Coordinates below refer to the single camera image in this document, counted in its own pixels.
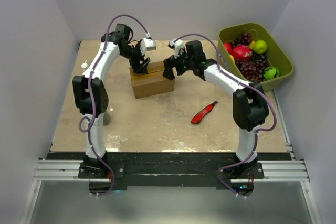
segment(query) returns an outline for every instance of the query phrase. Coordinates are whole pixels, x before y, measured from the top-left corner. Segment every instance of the cardboard box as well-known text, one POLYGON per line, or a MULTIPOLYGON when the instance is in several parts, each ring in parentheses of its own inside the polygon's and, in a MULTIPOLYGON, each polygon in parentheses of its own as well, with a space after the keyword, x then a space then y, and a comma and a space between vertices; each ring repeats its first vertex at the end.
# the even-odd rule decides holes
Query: cardboard box
POLYGON ((130 68, 131 84, 135 98, 149 97, 174 91, 175 80, 162 76, 164 65, 162 61, 149 63, 148 74, 136 74, 130 68))

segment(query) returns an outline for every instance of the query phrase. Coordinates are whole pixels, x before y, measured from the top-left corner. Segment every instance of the red apple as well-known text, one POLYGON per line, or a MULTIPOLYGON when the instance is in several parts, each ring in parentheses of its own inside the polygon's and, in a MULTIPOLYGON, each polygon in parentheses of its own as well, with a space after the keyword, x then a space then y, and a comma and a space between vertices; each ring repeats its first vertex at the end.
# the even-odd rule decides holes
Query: red apple
POLYGON ((246 61, 252 56, 252 50, 248 46, 240 45, 233 49, 232 56, 236 60, 246 61))
POLYGON ((229 43, 224 42, 224 47, 226 48, 226 51, 229 53, 229 55, 232 53, 232 47, 229 43))

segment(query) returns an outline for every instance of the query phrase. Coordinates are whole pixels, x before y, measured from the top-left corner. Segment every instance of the red utility knife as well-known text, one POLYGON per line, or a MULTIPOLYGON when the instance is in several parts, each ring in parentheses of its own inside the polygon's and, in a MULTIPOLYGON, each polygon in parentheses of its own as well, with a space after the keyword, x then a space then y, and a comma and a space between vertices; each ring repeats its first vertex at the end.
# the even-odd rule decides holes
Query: red utility knife
POLYGON ((199 111, 194 118, 191 120, 192 124, 199 124, 201 122, 201 120, 203 119, 203 117, 211 112, 211 110, 214 108, 214 106, 217 104, 218 102, 215 101, 212 104, 209 104, 207 107, 205 107, 204 109, 202 109, 201 111, 199 111))

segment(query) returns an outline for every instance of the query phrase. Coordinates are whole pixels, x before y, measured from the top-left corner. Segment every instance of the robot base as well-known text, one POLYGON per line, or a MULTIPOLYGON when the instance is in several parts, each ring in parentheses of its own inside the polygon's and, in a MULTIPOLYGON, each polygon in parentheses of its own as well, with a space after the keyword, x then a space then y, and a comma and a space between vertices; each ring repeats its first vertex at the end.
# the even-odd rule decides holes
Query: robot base
MULTIPOLYGON (((227 189, 217 178, 220 167, 236 163, 234 153, 107 153, 106 163, 115 172, 113 190, 127 190, 128 186, 183 186, 183 187, 216 187, 227 189)), ((92 193, 100 193, 111 185, 104 168, 98 168, 92 159, 86 162, 78 178, 94 179, 97 176, 105 181, 90 182, 92 193)), ((248 196, 253 191, 253 183, 248 181, 263 179, 261 163, 256 160, 242 166, 220 172, 222 178, 234 190, 248 196), (244 179, 245 182, 234 182, 232 179, 244 179)))

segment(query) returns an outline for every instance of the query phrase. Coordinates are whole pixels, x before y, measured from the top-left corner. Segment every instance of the white cable clip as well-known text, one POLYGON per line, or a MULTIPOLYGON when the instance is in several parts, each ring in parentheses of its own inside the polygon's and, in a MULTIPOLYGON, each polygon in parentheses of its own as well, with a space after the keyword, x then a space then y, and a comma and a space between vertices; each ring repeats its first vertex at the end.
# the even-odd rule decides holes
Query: white cable clip
POLYGON ((82 63, 80 67, 83 69, 83 71, 85 71, 88 68, 87 60, 84 63, 82 63))

